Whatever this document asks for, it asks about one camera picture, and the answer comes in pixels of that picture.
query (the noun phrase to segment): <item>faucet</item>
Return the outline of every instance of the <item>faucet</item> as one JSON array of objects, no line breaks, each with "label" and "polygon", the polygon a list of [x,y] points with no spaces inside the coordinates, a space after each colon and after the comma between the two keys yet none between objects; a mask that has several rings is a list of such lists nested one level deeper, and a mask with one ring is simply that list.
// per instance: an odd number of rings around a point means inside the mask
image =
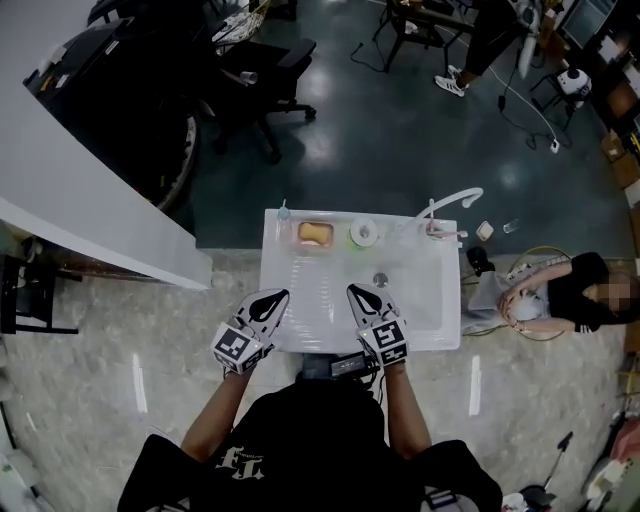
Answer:
[{"label": "faucet", "polygon": [[442,208],[443,206],[454,203],[455,201],[459,201],[460,199],[462,199],[462,206],[464,208],[469,208],[476,199],[482,196],[483,193],[484,191],[481,188],[476,187],[476,188],[469,188],[467,190],[462,190],[460,192],[457,192],[456,194],[452,194],[448,197],[445,197],[444,199],[441,199],[440,201],[435,203],[433,202],[433,199],[431,199],[429,201],[429,206],[427,206],[424,210],[422,210],[418,215],[416,215],[413,219],[411,219],[406,224],[401,224],[397,226],[396,229],[394,230],[394,233],[397,233],[397,234],[404,233],[407,229],[411,229],[413,226],[416,226],[422,219],[424,219],[428,215],[430,215],[431,218],[433,219],[433,212],[435,212],[439,208]]}]

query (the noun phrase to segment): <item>soap dish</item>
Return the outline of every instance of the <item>soap dish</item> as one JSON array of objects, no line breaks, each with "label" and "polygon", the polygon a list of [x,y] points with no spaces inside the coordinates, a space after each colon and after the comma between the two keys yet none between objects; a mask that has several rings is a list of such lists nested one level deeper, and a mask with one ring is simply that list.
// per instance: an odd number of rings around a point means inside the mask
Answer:
[{"label": "soap dish", "polygon": [[305,246],[331,247],[333,225],[326,222],[301,222],[298,226],[298,243]]}]

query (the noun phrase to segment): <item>black top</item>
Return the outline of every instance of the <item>black top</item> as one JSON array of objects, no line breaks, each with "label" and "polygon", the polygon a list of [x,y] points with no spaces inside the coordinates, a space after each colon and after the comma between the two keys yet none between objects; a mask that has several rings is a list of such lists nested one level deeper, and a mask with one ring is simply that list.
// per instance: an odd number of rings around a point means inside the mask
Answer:
[{"label": "black top", "polygon": [[499,512],[502,493],[463,442],[407,462],[384,442],[371,393],[315,380],[258,399],[205,464],[149,437],[118,510],[418,511],[429,500]]},{"label": "black top", "polygon": [[549,313],[576,324],[576,332],[594,332],[601,325],[618,323],[615,315],[604,305],[585,297],[582,292],[609,277],[604,260],[595,252],[576,256],[571,260],[571,273],[549,281]]}]

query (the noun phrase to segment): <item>white sink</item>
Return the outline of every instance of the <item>white sink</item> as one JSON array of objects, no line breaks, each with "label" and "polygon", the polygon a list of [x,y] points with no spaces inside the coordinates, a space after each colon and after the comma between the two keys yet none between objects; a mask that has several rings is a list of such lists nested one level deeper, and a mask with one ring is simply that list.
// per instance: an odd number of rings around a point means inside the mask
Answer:
[{"label": "white sink", "polygon": [[[384,235],[408,217],[292,210],[291,240],[278,231],[277,210],[265,211],[260,288],[286,288],[289,307],[274,335],[279,350],[350,353],[361,350],[347,300],[352,283],[374,284],[382,273],[400,313],[407,320],[411,350],[452,350],[460,346],[460,275],[457,239],[427,237],[427,221],[402,238],[381,238],[368,249],[348,240],[351,223],[373,220]],[[300,222],[321,221],[334,227],[330,248],[302,246],[294,238]],[[457,230],[455,221],[435,226]]]}]

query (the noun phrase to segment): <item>gray floor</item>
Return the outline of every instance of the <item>gray floor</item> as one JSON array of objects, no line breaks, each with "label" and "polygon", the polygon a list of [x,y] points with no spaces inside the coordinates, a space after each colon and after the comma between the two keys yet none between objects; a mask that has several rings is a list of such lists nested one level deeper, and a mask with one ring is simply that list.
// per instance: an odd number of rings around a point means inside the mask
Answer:
[{"label": "gray floor", "polygon": [[[209,344],[219,322],[258,286],[259,255],[216,257],[215,268],[207,292],[100,279],[67,283],[56,318],[78,325],[80,335],[6,337],[16,391],[5,403],[9,421],[42,473],[38,490],[59,512],[115,510],[148,433],[160,429],[179,442],[216,389],[222,372]],[[505,494],[543,481],[556,444],[572,430],[551,491],[559,496],[555,510],[573,511],[620,405],[615,371],[623,334],[618,326],[540,343],[501,329],[464,339],[457,351],[412,353],[409,375],[434,441],[465,440]],[[480,413],[469,416],[476,355]],[[146,410],[135,398],[135,362]],[[298,365],[296,356],[280,352],[262,361],[240,416],[257,397],[291,383]]]},{"label": "gray floor", "polygon": [[[210,146],[216,128],[203,129],[190,193],[172,213],[199,247],[260,247],[263,211],[283,198],[292,208],[415,215],[431,197],[478,186],[485,196],[471,209],[456,205],[441,214],[469,232],[488,220],[497,228],[487,244],[490,253],[554,245],[572,254],[633,257],[628,207],[600,152],[604,128],[590,107],[574,118],[570,150],[553,155],[539,138],[532,151],[527,134],[501,118],[503,87],[490,72],[459,99],[433,84],[443,70],[440,50],[406,43],[389,75],[352,63],[349,54],[364,42],[357,58],[380,65],[370,41],[382,9],[366,0],[305,0],[297,22],[266,21],[260,33],[265,42],[317,41],[298,97],[317,108],[318,117],[307,123],[301,113],[271,115],[284,154],[277,166],[266,163],[266,141],[257,127],[234,137],[224,156]],[[385,56],[392,42],[387,27],[380,38]],[[495,64],[505,80],[515,50]],[[465,55],[461,44],[451,48],[452,63],[463,65]],[[532,70],[527,84],[516,74],[513,86],[524,93],[540,73]],[[547,131],[512,94],[506,113],[532,131]],[[516,218],[520,229],[502,233],[502,225]]]}]

